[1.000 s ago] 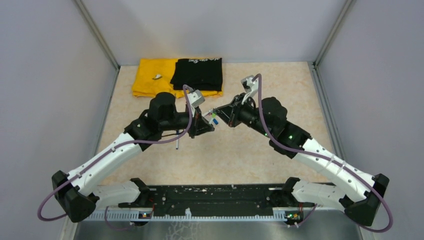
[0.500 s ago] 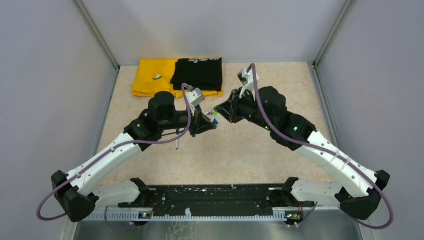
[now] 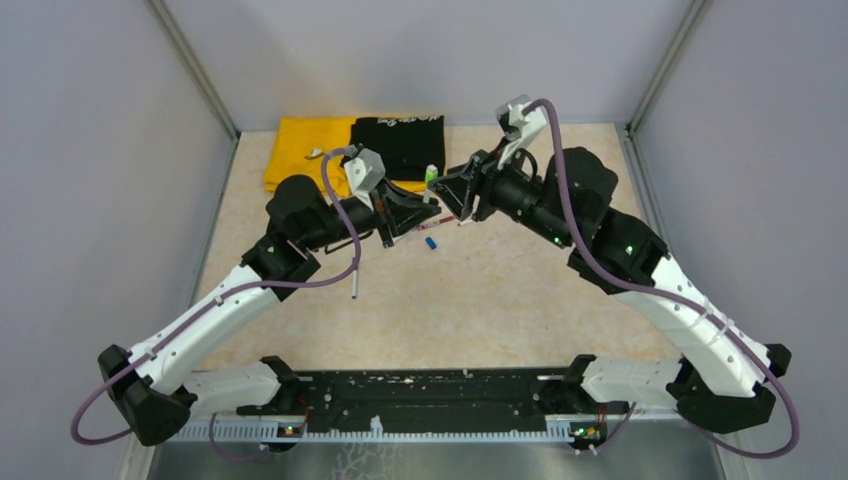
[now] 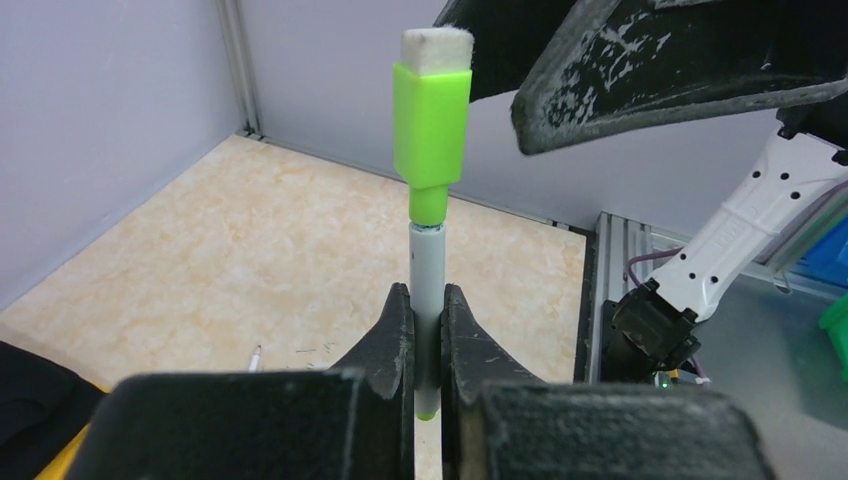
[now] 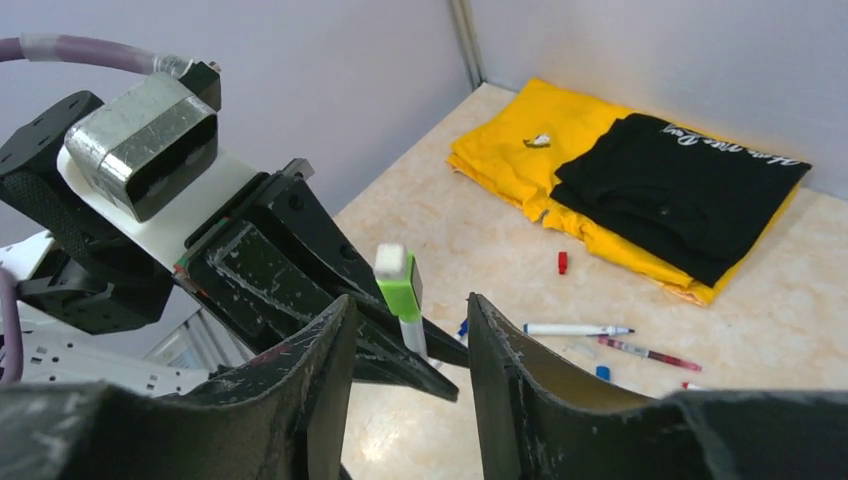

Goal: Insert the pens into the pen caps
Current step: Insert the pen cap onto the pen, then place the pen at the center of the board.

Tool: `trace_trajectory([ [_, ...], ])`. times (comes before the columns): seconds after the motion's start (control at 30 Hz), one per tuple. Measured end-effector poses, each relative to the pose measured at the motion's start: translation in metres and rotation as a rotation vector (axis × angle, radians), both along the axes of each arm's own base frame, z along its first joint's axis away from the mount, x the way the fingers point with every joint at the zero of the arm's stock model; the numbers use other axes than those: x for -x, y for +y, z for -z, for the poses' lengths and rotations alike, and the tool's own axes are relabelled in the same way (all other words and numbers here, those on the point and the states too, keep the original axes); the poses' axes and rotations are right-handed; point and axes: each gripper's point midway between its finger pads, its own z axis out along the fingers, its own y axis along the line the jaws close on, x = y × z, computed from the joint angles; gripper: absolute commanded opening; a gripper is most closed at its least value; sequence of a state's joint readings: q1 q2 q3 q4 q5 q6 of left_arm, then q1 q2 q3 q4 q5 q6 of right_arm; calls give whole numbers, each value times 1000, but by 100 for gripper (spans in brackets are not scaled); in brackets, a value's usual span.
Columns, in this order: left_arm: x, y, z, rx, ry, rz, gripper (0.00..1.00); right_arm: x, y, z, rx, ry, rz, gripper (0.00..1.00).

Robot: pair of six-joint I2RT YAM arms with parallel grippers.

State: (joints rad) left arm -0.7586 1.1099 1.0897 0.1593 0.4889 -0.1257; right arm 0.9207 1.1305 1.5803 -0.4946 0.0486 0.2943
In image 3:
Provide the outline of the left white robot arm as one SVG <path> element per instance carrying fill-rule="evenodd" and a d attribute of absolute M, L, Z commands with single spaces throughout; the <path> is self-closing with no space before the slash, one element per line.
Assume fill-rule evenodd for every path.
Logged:
<path fill-rule="evenodd" d="M 314 254 L 373 232 L 392 241 L 440 214 L 433 199 L 387 180 L 341 200 L 338 213 L 306 175 L 283 180 L 268 202 L 266 233 L 219 286 L 172 324 L 130 349 L 112 345 L 98 357 L 108 395 L 144 446 L 161 444 L 192 418 L 218 412 L 299 413 L 303 388 L 279 357 L 246 367 L 199 371 L 197 365 L 244 325 L 302 288 L 320 268 Z"/>

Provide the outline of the green black pen cap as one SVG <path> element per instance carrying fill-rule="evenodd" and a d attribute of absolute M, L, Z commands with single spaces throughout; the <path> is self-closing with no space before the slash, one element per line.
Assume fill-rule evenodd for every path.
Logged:
<path fill-rule="evenodd" d="M 438 177 L 438 174 L 439 174 L 438 167 L 434 164 L 429 164 L 426 167 L 426 170 L 425 170 L 425 178 L 424 178 L 425 184 L 428 185 L 432 180 L 434 180 L 435 178 Z"/>

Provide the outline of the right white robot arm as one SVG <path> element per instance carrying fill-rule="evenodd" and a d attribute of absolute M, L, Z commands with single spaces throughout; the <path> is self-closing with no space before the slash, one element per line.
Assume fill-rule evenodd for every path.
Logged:
<path fill-rule="evenodd" d="M 711 433 L 765 424 L 776 403 L 766 384 L 786 372 L 791 355 L 763 344 L 731 321 L 683 273 L 667 244 L 641 219 L 616 210 L 615 172 L 582 147 L 563 152 L 566 173 L 523 170 L 525 152 L 505 166 L 484 151 L 430 189 L 460 219 L 500 212 L 553 245 L 569 249 L 567 264 L 585 281 L 646 318 L 680 351 L 674 361 L 622 362 L 577 356 L 564 376 L 563 398 L 576 412 L 599 404 L 671 408 Z"/>

